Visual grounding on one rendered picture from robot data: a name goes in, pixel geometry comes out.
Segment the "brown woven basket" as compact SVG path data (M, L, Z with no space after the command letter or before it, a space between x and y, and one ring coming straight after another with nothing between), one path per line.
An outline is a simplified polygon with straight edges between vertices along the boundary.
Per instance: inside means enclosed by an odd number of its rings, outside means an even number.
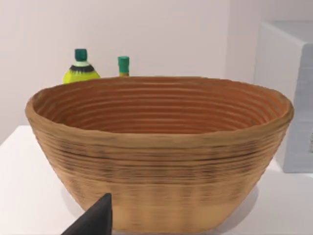
M279 91L205 77L113 77L42 89L25 114L84 210L112 195L113 228L200 233L246 199L294 115Z

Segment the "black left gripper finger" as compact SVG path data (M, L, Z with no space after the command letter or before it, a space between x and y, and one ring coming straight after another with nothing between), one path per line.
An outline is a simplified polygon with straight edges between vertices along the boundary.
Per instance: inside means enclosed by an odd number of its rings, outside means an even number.
M112 195L104 194L61 235L112 235Z

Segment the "yellow-green bottle with green cap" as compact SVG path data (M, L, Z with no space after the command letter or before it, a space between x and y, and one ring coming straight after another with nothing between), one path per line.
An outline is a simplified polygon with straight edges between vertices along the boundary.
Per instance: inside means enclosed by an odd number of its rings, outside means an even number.
M74 50L75 62L63 76L63 84L101 78L92 64L88 62L88 51L85 48Z

